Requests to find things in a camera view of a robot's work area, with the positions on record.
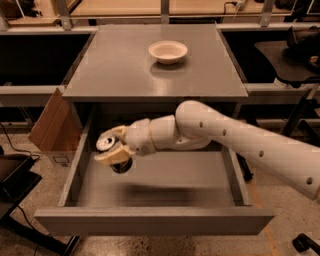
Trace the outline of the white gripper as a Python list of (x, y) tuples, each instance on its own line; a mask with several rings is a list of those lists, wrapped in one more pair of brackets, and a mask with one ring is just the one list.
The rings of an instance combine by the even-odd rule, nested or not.
[(127, 145), (121, 145), (113, 151), (98, 154), (94, 159), (103, 165), (114, 165), (128, 161), (135, 153), (139, 156), (156, 152), (152, 142), (149, 125), (150, 119), (135, 121), (130, 126), (117, 126), (101, 134), (102, 137), (115, 136)]

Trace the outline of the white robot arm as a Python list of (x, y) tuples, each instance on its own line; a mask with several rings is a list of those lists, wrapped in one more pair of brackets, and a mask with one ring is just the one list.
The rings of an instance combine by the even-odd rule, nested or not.
[(95, 160), (104, 165), (161, 150), (202, 149), (215, 141), (275, 173), (307, 197), (320, 192), (320, 148), (225, 116), (198, 101), (184, 101), (173, 115), (142, 119), (103, 132)]

